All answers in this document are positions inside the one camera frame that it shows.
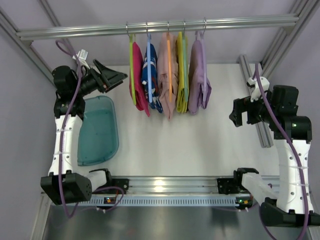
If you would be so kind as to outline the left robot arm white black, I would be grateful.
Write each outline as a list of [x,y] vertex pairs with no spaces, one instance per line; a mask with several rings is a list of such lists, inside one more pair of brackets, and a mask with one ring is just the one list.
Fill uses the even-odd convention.
[[40,186],[55,205],[77,204],[89,201],[100,188],[110,187],[112,176],[108,169],[91,170],[82,175],[77,172],[78,147],[85,117],[84,97],[94,91],[107,93],[128,77],[93,61],[95,67],[79,67],[74,71],[67,65],[52,71],[56,87],[53,107],[56,137],[52,163]]

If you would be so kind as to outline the pink magenta trousers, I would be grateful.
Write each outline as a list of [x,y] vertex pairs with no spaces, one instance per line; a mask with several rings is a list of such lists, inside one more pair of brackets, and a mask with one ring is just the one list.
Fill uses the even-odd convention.
[[134,78],[134,90],[135,90],[135,107],[139,111],[144,111],[145,114],[150,117],[149,104],[146,99],[144,85],[141,83],[142,71],[143,71],[143,56],[141,49],[136,42],[132,44],[133,54],[133,78]]

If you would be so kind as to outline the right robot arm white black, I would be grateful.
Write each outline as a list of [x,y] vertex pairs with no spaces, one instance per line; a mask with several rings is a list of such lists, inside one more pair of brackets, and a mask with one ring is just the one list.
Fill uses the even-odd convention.
[[312,124],[307,116],[298,116],[299,90],[294,86],[275,85],[266,92],[270,107],[287,134],[284,137],[270,116],[262,97],[238,98],[233,101],[229,119],[236,127],[243,124],[242,114],[247,113],[247,123],[267,123],[273,132],[279,159],[279,192],[275,193],[263,182],[254,168],[239,168],[234,177],[241,187],[249,191],[260,206],[262,222],[267,227],[302,227],[305,207],[302,188],[309,195],[308,155],[312,140]]

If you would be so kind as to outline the lime green hanger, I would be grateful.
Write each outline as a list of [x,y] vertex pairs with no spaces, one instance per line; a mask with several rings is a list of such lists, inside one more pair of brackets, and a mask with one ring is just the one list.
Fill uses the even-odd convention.
[[136,102],[136,93],[135,93],[135,80],[134,80],[134,61],[133,61],[133,35],[129,35],[129,64],[130,64],[130,89],[131,97],[134,105]]

